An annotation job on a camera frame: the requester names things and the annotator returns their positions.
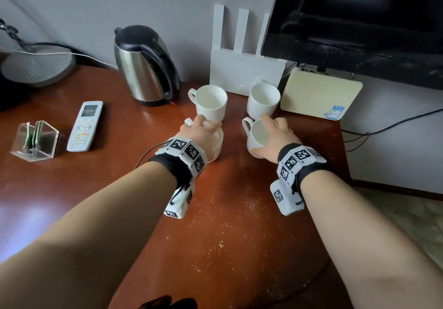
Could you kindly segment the person's left hand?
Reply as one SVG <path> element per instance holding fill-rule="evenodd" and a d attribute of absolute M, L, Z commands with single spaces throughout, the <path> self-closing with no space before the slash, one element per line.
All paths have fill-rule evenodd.
<path fill-rule="evenodd" d="M 197 115 L 193 120 L 193 125 L 189 127 L 183 124 L 176 136 L 191 139 L 202 149 L 209 152 L 209 150 L 212 150 L 212 135 L 215 132 L 208 132 L 204 128 L 203 122 L 206 120 L 204 115 Z"/>

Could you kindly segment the person's right hand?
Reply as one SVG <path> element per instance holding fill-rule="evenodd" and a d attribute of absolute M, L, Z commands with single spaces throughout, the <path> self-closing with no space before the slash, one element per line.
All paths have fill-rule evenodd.
<path fill-rule="evenodd" d="M 278 123 L 278 129 L 269 133 L 269 141 L 266 147 L 252 149 L 252 153 L 262 156 L 264 159 L 277 164 L 278 155 L 283 147 L 288 144 L 302 144 L 300 139 L 288 127 L 285 117 L 274 119 Z"/>

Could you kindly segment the white ceramic cup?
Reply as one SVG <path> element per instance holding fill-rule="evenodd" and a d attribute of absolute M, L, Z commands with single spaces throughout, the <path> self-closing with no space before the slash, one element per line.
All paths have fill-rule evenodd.
<path fill-rule="evenodd" d="M 251 88 L 247 101 L 247 114 L 254 121 L 260 119 L 262 115 L 271 117 L 280 99 L 278 88 L 266 82 L 258 82 Z"/>
<path fill-rule="evenodd" d="M 205 85 L 199 89 L 191 88 L 188 96 L 196 106 L 197 115 L 205 116 L 208 121 L 223 121 L 228 100 L 224 89 Z"/>
<path fill-rule="evenodd" d="M 260 118 L 253 120 L 245 117 L 242 120 L 242 126 L 247 135 L 247 150 L 255 158 L 264 159 L 252 153 L 252 149 L 266 147 L 269 141 L 269 133 L 264 121 Z"/>
<path fill-rule="evenodd" d="M 186 118 L 184 121 L 185 125 L 191 127 L 193 125 L 193 120 L 191 118 Z M 212 121 L 204 121 L 203 125 L 207 126 L 208 124 L 212 123 Z M 212 148 L 213 148 L 213 158 L 209 163 L 215 161 L 218 159 L 221 149 L 222 149 L 222 143 L 224 139 L 224 133 L 222 128 L 220 127 L 213 135 L 212 135 Z"/>

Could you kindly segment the person's left forearm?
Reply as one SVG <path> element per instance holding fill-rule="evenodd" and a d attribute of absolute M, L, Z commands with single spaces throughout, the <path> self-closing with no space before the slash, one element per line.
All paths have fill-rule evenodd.
<path fill-rule="evenodd" d="M 82 201 L 0 264 L 0 309 L 108 309 L 176 185 L 148 162 Z"/>

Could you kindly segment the person's right forearm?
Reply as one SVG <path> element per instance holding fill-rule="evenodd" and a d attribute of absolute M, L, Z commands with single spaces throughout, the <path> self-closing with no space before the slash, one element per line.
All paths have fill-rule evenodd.
<path fill-rule="evenodd" d="M 443 309 L 443 270 L 361 194 L 323 170 L 301 192 L 355 309 Z"/>

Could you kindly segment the left wrist marker tracker band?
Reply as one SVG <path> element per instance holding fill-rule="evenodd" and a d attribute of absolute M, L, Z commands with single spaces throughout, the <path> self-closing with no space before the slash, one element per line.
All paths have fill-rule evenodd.
<path fill-rule="evenodd" d="M 164 215 L 181 219 L 195 193 L 195 180 L 208 165 L 204 150 L 189 138 L 175 136 L 165 141 L 148 162 L 159 162 L 176 178 L 176 190 Z"/>

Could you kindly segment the wrist marker tracker band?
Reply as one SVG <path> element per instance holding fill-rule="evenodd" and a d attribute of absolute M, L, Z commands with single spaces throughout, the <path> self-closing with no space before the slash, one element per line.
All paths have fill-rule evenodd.
<path fill-rule="evenodd" d="M 159 162 L 176 178 L 176 190 L 164 215 L 181 219 L 195 193 L 195 180 L 208 165 L 204 150 L 189 138 L 175 136 L 165 141 L 148 162 Z"/>
<path fill-rule="evenodd" d="M 278 161 L 278 179 L 270 191 L 281 214 L 289 216 L 305 208 L 302 180 L 312 172 L 326 170 L 327 160 L 313 148 L 293 143 L 281 149 Z"/>

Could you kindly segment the cream flat set-top box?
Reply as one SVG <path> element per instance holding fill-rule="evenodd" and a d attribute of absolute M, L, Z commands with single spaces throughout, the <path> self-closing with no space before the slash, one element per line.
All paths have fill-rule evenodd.
<path fill-rule="evenodd" d="M 294 68 L 281 96 L 283 111 L 339 121 L 363 88 L 362 82 Z"/>

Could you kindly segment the white router with antennas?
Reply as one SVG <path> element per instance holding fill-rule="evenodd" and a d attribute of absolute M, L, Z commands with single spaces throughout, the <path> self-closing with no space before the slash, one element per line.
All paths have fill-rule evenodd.
<path fill-rule="evenodd" d="M 264 15 L 255 54 L 243 52 L 248 15 L 248 9 L 239 10 L 234 48 L 222 48 L 224 5 L 214 5 L 210 60 L 209 84 L 221 87 L 226 92 L 244 96 L 249 96 L 251 88 L 259 82 L 278 87 L 287 62 L 284 59 L 269 58 L 261 54 L 269 13 Z"/>

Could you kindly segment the steel and black electric kettle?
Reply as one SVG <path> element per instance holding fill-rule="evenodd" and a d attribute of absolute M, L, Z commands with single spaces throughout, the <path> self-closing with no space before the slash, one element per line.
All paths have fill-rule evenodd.
<path fill-rule="evenodd" d="M 115 60 L 130 95 L 144 106 L 178 100 L 179 73 L 159 34 L 144 25 L 117 27 L 114 33 Z"/>

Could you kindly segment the white remote control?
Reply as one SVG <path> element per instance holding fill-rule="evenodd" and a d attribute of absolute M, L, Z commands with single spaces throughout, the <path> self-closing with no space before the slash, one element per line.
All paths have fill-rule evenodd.
<path fill-rule="evenodd" d="M 67 143 L 67 151 L 88 151 L 98 126 L 103 102 L 86 101 L 82 104 Z"/>

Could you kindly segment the black flat-screen television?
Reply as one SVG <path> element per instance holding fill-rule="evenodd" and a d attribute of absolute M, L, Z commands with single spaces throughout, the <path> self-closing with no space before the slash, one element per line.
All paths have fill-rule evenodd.
<path fill-rule="evenodd" d="M 443 0 L 275 0 L 261 52 L 443 91 Z"/>

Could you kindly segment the clear acrylic packet holder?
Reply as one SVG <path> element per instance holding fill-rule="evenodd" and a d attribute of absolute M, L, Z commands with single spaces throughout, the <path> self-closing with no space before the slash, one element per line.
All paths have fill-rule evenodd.
<path fill-rule="evenodd" d="M 58 137 L 59 131 L 46 121 L 21 123 L 9 153 L 27 162 L 52 159 Z"/>

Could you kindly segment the green packets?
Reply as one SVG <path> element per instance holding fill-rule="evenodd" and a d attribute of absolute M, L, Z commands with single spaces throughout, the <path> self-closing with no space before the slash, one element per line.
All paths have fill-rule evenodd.
<path fill-rule="evenodd" d="M 26 123 L 26 137 L 22 152 L 25 154 L 31 154 L 32 149 L 41 149 L 41 134 L 44 121 L 36 121 L 35 126 L 32 126 L 30 122 Z"/>

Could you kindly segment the grey round lamp base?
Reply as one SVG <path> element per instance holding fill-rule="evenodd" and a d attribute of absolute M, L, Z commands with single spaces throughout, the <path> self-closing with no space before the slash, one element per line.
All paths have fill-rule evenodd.
<path fill-rule="evenodd" d="M 0 48 L 0 51 L 9 54 L 0 66 L 1 74 L 12 82 L 34 88 L 62 80 L 76 66 L 71 50 L 58 46 L 39 46 L 29 51 Z"/>

